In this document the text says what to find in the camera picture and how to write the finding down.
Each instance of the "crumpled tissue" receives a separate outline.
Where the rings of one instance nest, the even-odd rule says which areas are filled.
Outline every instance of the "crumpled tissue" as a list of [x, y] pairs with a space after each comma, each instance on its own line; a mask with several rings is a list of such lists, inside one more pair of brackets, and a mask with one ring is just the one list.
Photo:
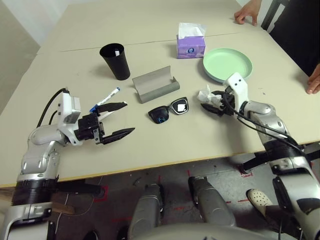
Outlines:
[[199, 23], [180, 22], [178, 29], [178, 39], [185, 37], [204, 37], [207, 26]]
[[211, 93], [208, 84], [206, 85], [206, 89], [199, 91], [199, 94], [196, 98], [202, 103], [212, 104], [215, 108], [219, 108], [220, 106], [222, 106], [222, 96], [214, 95], [213, 93]]

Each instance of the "green plate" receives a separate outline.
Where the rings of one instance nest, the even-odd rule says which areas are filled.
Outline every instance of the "green plate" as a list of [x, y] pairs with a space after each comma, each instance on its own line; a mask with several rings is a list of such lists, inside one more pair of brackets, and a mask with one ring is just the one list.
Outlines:
[[215, 48], [203, 57], [206, 74], [213, 80], [223, 83], [238, 72], [244, 79], [252, 73], [252, 62], [242, 52], [231, 48]]

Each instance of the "cable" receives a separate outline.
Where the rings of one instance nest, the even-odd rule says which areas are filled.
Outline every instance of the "cable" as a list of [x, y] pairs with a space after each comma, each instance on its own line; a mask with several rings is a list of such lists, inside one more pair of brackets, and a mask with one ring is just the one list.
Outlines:
[[260, 124], [260, 123], [258, 123], [258, 122], [254, 122], [254, 121], [252, 121], [250, 118], [248, 118], [248, 117], [244, 116], [243, 114], [239, 113], [237, 110], [235, 110], [235, 109], [230, 105], [230, 103], [228, 102], [228, 100], [227, 100], [227, 98], [226, 98], [226, 94], [223, 94], [223, 95], [222, 95], [222, 98], [223, 98], [224, 102], [226, 103], [226, 105], [227, 105], [236, 115], [242, 117], [243, 119], [247, 120], [247, 121], [250, 122], [250, 123], [253, 123], [254, 125], [257, 125], [257, 126], [259, 126], [259, 127], [262, 127], [262, 128], [264, 128], [264, 129], [268, 129], [268, 130], [273, 131], [273, 132], [275, 132], [275, 133], [277, 133], [277, 134], [284, 135], [284, 136], [286, 136], [288, 139], [290, 139], [294, 144], [298, 145], [298, 143], [296, 142], [296, 140], [294, 140], [290, 135], [288, 135], [288, 134], [286, 134], [286, 133], [284, 133], [284, 132], [278, 131], [278, 130], [272, 128], [272, 127], [268, 127], [268, 126], [262, 125], [262, 124]]
[[54, 101], [54, 99], [55, 99], [60, 93], [62, 93], [62, 92], [67, 92], [67, 91], [68, 91], [68, 90], [67, 90], [66, 88], [61, 88], [59, 91], [57, 91], [57, 92], [50, 98], [50, 100], [49, 100], [48, 103], [46, 104], [46, 106], [45, 106], [45, 108], [44, 108], [44, 110], [43, 110], [43, 112], [42, 112], [42, 114], [41, 114], [41, 117], [40, 117], [40, 119], [39, 119], [39, 122], [38, 122], [38, 124], [37, 124], [37, 126], [36, 126], [37, 128], [41, 126], [41, 123], [42, 123], [42, 121], [43, 121], [43, 119], [44, 119], [44, 117], [45, 117], [45, 115], [46, 115], [46, 112], [47, 112], [48, 108], [50, 107], [51, 103]]
[[[97, 185], [99, 185], [99, 184], [101, 183], [103, 177], [104, 177], [104, 176], [102, 176], [102, 177], [100, 178], [100, 180], [99, 180], [99, 182], [98, 182]], [[65, 198], [65, 201], [64, 201], [64, 205], [67, 205], [68, 199], [69, 199], [69, 193], [66, 195], [66, 198]], [[54, 232], [54, 233], [57, 234], [58, 227], [59, 227], [59, 221], [60, 221], [60, 218], [61, 218], [62, 215], [70, 216], [70, 217], [78, 217], [78, 216], [85, 215], [87, 212], [90, 211], [92, 205], [94, 204], [94, 201], [95, 201], [95, 197], [93, 196], [93, 197], [92, 197], [92, 202], [91, 202], [90, 206], [88, 207], [88, 209], [87, 209], [86, 211], [80, 213], [80, 214], [77, 214], [77, 215], [66, 214], [66, 213], [60, 212], [60, 214], [59, 214], [59, 216], [58, 216], [58, 218], [57, 218], [57, 220], [56, 220], [56, 227], [55, 227], [55, 232]]]
[[280, 227], [279, 227], [279, 232], [278, 232], [278, 240], [281, 240], [282, 222], [283, 222], [283, 218], [281, 218], [281, 222], [280, 222]]
[[259, 132], [259, 133], [262, 133], [262, 134], [265, 134], [265, 135], [267, 135], [267, 136], [269, 136], [269, 137], [272, 137], [272, 138], [274, 138], [274, 139], [277, 139], [277, 140], [279, 140], [280, 142], [282, 142], [282, 143], [284, 143], [284, 144], [286, 144], [286, 145], [288, 145], [288, 146], [296, 149], [296, 150], [299, 151], [299, 153], [301, 153], [303, 156], [306, 155], [300, 148], [298, 148], [297, 146], [293, 145], [292, 143], [284, 140], [283, 138], [279, 138], [279, 137], [277, 137], [277, 136], [273, 136], [272, 134], [269, 134], [269, 133], [263, 132], [263, 131], [261, 131], [261, 130], [259, 130], [259, 129], [256, 129], [256, 128], [254, 128], [254, 127], [246, 124], [246, 123], [245, 123], [244, 121], [242, 121], [240, 118], [237, 118], [237, 120], [238, 120], [240, 123], [246, 125], [246, 126], [247, 126], [248, 128], [250, 128], [250, 129], [253, 129], [253, 130], [255, 130], [255, 131]]
[[[69, 198], [69, 193], [66, 194], [64, 205], [67, 205], [68, 198]], [[59, 221], [60, 221], [61, 215], [62, 215], [62, 212], [60, 212], [60, 214], [56, 220], [56, 226], [55, 226], [55, 231], [54, 231], [55, 234], [57, 234], [57, 231], [58, 231]]]
[[302, 229], [301, 229], [299, 240], [302, 240], [303, 235], [304, 235], [304, 231], [302, 231]]
[[[249, 119], [248, 117], [246, 117], [246, 116], [242, 115], [241, 113], [237, 112], [237, 111], [230, 105], [230, 103], [229, 103], [229, 102], [227, 101], [227, 99], [226, 99], [226, 94], [223, 94], [222, 98], [223, 98], [224, 102], [226, 103], [226, 105], [238, 116], [237, 119], [238, 119], [242, 124], [246, 125], [247, 127], [251, 128], [251, 129], [253, 129], [253, 130], [257, 131], [257, 132], [260, 132], [260, 133], [265, 134], [265, 135], [267, 135], [267, 136], [269, 136], [269, 137], [272, 137], [272, 138], [274, 138], [274, 139], [279, 140], [280, 142], [282, 142], [282, 143], [284, 143], [284, 144], [286, 144], [286, 145], [288, 145], [288, 146], [296, 149], [299, 153], [302, 154], [302, 156], [304, 156], [305, 158], [307, 158], [306, 154], [305, 154], [300, 148], [298, 148], [298, 147], [296, 146], [296, 145], [298, 145], [298, 143], [297, 143], [290, 135], [288, 135], [288, 134], [286, 134], [286, 133], [282, 133], [282, 132], [280, 132], [280, 131], [278, 131], [278, 130], [276, 130], [276, 129], [273, 129], [272, 127], [267, 127], [267, 126], [264, 126], [264, 125], [262, 125], [262, 124], [259, 124], [259, 123], [257, 123], [257, 122], [252, 121], [252, 120]], [[254, 125], [257, 125], [257, 126], [260, 126], [260, 127], [262, 127], [262, 128], [269, 129], [269, 130], [271, 130], [271, 131], [273, 131], [273, 132], [276, 132], [276, 133], [278, 133], [278, 134], [284, 135], [284, 136], [286, 136], [288, 139], [290, 139], [290, 140], [291, 140], [294, 144], [296, 144], [296, 145], [291, 144], [290, 142], [284, 140], [283, 138], [276, 137], [276, 136], [271, 135], [271, 134], [269, 134], [269, 133], [266, 133], [266, 132], [263, 132], [263, 131], [261, 131], [261, 130], [258, 130], [258, 129], [256, 129], [256, 128], [254, 128], [254, 127], [251, 127], [251, 126], [249, 126], [248, 124], [246, 124], [246, 123], [244, 123], [243, 121], [241, 121], [241, 120], [239, 119], [239, 117], [247, 120], [248, 122], [250, 122], [250, 123], [252, 123], [252, 124], [254, 124]]]
[[58, 110], [55, 110], [55, 111], [52, 113], [52, 115], [51, 115], [51, 117], [50, 117], [50, 120], [49, 120], [49, 125], [51, 125], [51, 122], [52, 122], [52, 120], [54, 119], [54, 116], [56, 115], [57, 112], [58, 112]]

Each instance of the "marker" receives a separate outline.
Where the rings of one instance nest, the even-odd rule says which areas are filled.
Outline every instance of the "marker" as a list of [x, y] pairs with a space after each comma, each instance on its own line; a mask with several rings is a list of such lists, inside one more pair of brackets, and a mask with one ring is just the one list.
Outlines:
[[119, 91], [120, 91], [120, 88], [117, 87], [105, 99], [103, 99], [102, 101], [100, 101], [96, 105], [94, 105], [93, 108], [91, 108], [89, 112], [92, 113], [94, 110], [96, 110], [96, 106], [100, 106], [100, 105], [104, 104], [106, 101], [108, 101], [110, 98], [112, 98], [113, 95], [115, 95]]

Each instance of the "table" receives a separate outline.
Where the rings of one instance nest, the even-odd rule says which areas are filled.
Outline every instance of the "table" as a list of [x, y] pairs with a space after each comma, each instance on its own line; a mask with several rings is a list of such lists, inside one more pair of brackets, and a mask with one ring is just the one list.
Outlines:
[[[246, 54], [253, 63], [248, 79], [251, 100], [275, 106], [298, 143], [320, 140], [320, 95], [307, 95], [308, 77], [265, 31], [252, 31], [205, 38], [206, 52], [228, 47]], [[60, 88], [80, 97], [82, 115], [115, 87], [121, 91], [112, 102], [128, 106], [103, 120], [108, 134], [135, 127], [125, 138], [108, 145], [62, 149], [59, 175], [62, 180], [87, 178], [187, 161], [204, 160], [263, 150], [258, 134], [233, 117], [217, 117], [206, 112], [196, 99], [208, 84], [223, 90], [220, 83], [205, 74], [202, 58], [176, 59], [176, 41], [128, 45], [126, 56], [131, 77], [114, 78], [98, 49], [55, 52], [38, 55], [32, 62], [0, 116], [0, 187], [13, 186], [27, 150], [27, 136], [36, 127], [43, 108]], [[131, 78], [171, 65], [171, 74], [180, 90], [141, 104]], [[169, 120], [155, 124], [148, 111], [173, 100], [187, 97], [189, 112], [170, 113]], [[48, 123], [56, 104], [49, 109]]]
[[262, 31], [235, 24], [235, 0], [114, 0], [72, 4], [38, 54], [175, 40], [178, 25], [207, 25], [206, 36]]

